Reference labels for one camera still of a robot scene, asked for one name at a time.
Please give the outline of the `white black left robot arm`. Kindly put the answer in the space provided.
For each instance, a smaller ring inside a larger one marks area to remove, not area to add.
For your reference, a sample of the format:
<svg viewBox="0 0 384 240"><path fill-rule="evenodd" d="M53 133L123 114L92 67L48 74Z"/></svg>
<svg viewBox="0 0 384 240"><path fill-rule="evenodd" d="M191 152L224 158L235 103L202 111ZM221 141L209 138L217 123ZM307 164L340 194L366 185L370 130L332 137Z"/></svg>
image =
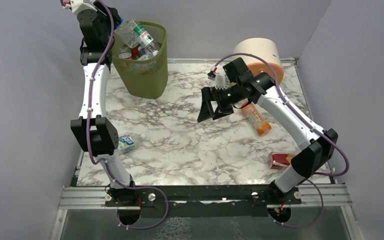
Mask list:
<svg viewBox="0 0 384 240"><path fill-rule="evenodd" d="M94 165L101 165L110 189L133 191L134 181L119 152L119 135L107 118L106 90L110 77L115 29L123 22L115 8L101 0L69 0L63 4L76 16L83 35L80 63L84 73L84 95L78 118L70 129Z"/></svg>

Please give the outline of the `red label bottle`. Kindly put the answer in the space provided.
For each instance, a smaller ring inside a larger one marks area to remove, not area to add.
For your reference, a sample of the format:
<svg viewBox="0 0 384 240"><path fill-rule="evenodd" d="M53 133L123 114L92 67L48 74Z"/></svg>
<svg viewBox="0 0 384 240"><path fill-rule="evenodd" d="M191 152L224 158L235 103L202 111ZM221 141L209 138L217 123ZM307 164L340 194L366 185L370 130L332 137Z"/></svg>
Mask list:
<svg viewBox="0 0 384 240"><path fill-rule="evenodd" d="M141 56L139 50L136 48L131 50L131 55L133 60L138 60Z"/></svg>

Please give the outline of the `blue white label bottle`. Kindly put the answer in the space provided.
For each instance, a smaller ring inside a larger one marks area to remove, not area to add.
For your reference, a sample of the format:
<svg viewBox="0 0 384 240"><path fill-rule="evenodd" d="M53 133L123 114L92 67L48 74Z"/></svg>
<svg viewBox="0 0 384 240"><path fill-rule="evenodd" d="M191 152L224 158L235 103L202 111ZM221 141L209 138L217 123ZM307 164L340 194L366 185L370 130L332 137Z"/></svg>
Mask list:
<svg viewBox="0 0 384 240"><path fill-rule="evenodd" d="M158 50L147 52L144 55L142 55L141 57L139 57L138 61L142 61L143 62L143 61L146 61L146 60L151 60L158 53L159 53ZM146 71L151 70L155 66L156 66L156 62L155 61L151 61L149 63L132 63L130 68L134 72L146 72Z"/></svg>

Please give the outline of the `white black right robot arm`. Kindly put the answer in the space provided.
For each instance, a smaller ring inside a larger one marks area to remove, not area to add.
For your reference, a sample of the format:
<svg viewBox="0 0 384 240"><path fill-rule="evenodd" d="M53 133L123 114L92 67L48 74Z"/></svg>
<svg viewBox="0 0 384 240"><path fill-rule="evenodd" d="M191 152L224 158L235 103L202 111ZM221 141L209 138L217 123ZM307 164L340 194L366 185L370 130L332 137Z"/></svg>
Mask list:
<svg viewBox="0 0 384 240"><path fill-rule="evenodd" d="M270 113L292 136L301 150L290 165L269 185L275 198L286 196L294 187L316 173L333 155L338 140L335 130L324 130L312 122L276 87L275 79L266 72L253 75L242 58L223 66L227 79L234 85L217 89L201 89L201 108L197 118L202 121L233 114L233 105L248 100Z"/></svg>

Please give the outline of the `large clear bottle white cap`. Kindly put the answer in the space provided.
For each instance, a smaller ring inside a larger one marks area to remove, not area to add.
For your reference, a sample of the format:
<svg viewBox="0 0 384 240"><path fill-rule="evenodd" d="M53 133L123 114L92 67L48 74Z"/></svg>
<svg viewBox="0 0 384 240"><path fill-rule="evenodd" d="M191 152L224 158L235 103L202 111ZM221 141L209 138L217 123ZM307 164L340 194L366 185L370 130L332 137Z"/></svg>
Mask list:
<svg viewBox="0 0 384 240"><path fill-rule="evenodd" d="M123 68L129 68L131 64L129 62L126 62L126 60L132 59L132 52L131 49L128 46L121 47L119 49L118 58L120 58L120 65Z"/></svg>

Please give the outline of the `dark green label bottle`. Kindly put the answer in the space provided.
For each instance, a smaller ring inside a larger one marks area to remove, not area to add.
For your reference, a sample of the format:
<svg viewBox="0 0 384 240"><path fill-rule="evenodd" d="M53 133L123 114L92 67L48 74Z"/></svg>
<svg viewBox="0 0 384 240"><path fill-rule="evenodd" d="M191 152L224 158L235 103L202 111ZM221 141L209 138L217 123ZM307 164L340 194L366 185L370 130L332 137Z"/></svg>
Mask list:
<svg viewBox="0 0 384 240"><path fill-rule="evenodd" d="M140 147L146 139L145 133L129 133L118 137L118 150L122 153L131 152Z"/></svg>

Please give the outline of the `green white label bottle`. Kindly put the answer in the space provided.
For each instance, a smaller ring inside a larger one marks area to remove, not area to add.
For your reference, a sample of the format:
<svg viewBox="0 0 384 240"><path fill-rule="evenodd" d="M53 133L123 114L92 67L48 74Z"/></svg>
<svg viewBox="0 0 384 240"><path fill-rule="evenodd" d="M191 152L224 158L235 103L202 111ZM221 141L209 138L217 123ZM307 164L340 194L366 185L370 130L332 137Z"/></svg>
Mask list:
<svg viewBox="0 0 384 240"><path fill-rule="evenodd" d="M127 25L134 36L138 39L140 46L145 50L147 55L155 57L160 52L160 46L142 23L137 20L130 20L127 22Z"/></svg>

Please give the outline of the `blue label clear bottle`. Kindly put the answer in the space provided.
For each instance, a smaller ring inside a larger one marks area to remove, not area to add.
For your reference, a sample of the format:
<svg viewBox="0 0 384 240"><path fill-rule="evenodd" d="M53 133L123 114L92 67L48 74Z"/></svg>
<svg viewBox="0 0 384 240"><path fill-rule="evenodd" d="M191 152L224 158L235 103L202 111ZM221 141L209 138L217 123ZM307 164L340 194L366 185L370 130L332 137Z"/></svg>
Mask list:
<svg viewBox="0 0 384 240"><path fill-rule="evenodd" d="M124 21L115 29L115 33L131 49L134 49L140 44L139 35L134 31L137 25L138 23L135 20Z"/></svg>

